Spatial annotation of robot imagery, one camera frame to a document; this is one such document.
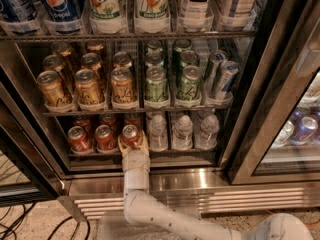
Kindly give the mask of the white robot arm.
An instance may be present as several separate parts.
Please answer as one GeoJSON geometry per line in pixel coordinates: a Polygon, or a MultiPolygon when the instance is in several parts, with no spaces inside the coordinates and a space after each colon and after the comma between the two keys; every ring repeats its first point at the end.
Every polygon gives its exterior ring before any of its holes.
{"type": "Polygon", "coordinates": [[[124,217],[130,224],[150,224],[183,240],[314,240],[297,217],[278,213],[242,233],[171,209],[149,194],[150,157],[145,134],[126,144],[118,137],[124,172],[124,217]]]}

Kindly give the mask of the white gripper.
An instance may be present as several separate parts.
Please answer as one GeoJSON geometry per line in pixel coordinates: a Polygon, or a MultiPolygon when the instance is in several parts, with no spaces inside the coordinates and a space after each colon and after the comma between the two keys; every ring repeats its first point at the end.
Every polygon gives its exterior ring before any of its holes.
{"type": "Polygon", "coordinates": [[[142,150],[132,150],[122,143],[118,137],[118,148],[123,156],[122,168],[124,172],[124,193],[129,194],[133,190],[149,191],[150,157],[149,146],[145,132],[142,130],[142,150]]]}

